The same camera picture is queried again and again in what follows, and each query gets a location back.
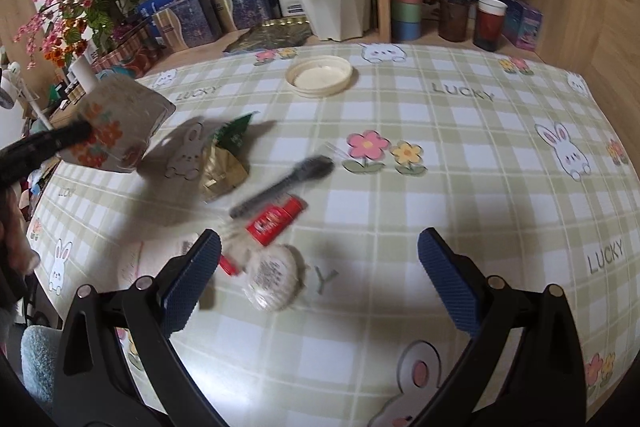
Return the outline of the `patterned flower basket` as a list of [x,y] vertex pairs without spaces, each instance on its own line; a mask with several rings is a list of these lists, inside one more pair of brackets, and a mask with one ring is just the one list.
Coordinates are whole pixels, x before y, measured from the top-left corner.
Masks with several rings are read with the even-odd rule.
[[91,63],[93,72],[121,72],[134,79],[142,78],[160,60],[162,48],[157,43],[148,20],[124,35],[116,48]]

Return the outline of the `floral paper bowl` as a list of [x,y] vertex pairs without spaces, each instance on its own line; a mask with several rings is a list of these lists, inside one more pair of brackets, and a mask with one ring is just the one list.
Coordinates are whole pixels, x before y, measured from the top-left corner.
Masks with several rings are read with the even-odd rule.
[[158,128],[175,113],[160,92],[126,75],[110,72],[78,103],[76,119],[92,126],[89,138],[60,153],[69,164],[130,173],[149,148]]

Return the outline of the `red sauce packet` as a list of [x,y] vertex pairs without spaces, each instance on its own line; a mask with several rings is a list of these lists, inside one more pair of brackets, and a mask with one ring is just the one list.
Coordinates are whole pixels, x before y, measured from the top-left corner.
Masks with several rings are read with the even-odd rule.
[[270,245],[306,208],[296,196],[290,196],[281,204],[270,204],[252,221],[245,230],[260,246]]

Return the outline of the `white printed paper wrapper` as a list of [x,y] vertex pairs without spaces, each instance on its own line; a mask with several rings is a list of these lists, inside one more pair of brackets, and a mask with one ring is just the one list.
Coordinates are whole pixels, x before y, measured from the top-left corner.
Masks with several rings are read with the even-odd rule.
[[198,233],[186,233],[145,239],[122,247],[117,263],[118,288],[128,288],[139,277],[156,277],[173,257],[185,255],[198,239]]

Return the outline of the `green gold snack wrapper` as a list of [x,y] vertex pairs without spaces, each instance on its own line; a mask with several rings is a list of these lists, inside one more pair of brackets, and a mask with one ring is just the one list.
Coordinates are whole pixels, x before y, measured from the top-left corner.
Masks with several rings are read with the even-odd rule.
[[205,141],[198,188],[205,202],[224,196],[248,177],[240,159],[244,136],[254,114],[248,113],[223,124]]

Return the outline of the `green plaid bunny tablecloth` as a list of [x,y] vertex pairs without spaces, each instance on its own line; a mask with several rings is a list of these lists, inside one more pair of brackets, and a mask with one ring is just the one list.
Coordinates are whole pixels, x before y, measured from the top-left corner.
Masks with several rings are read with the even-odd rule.
[[[146,77],[175,104],[140,168],[63,164],[29,227],[38,277],[66,313],[80,285],[119,289],[129,243],[214,229],[231,207],[326,154],[334,171],[298,188],[306,208],[280,236],[304,264],[280,312],[257,310],[242,277],[217,273],[178,355],[233,426],[391,426],[444,381],[466,336],[422,269],[434,228],[515,288],[564,288],[594,412],[639,350],[639,179],[582,77],[542,63],[434,46],[353,44],[349,88],[307,100],[285,81],[322,46]],[[205,202],[205,141],[253,113],[247,179]]]

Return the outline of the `red plastic cup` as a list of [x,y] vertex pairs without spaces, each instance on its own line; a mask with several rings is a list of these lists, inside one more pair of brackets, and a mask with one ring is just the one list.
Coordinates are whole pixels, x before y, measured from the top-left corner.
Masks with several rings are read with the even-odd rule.
[[473,35],[476,46],[489,52],[498,49],[507,7],[500,0],[477,0]]

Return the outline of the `blue gold gift box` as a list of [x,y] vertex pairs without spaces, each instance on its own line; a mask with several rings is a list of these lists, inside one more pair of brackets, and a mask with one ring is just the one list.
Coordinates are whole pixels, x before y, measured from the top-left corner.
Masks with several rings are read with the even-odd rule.
[[205,46],[222,36],[215,12],[208,5],[175,5],[155,13],[153,20],[172,52]]

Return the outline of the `cream round plastic lid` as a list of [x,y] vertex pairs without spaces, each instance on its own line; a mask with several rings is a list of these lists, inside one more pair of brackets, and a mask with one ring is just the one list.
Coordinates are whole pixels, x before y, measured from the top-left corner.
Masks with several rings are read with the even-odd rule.
[[285,81],[303,98],[326,98],[346,90],[353,73],[352,65],[344,58],[319,55],[292,64],[285,73]]

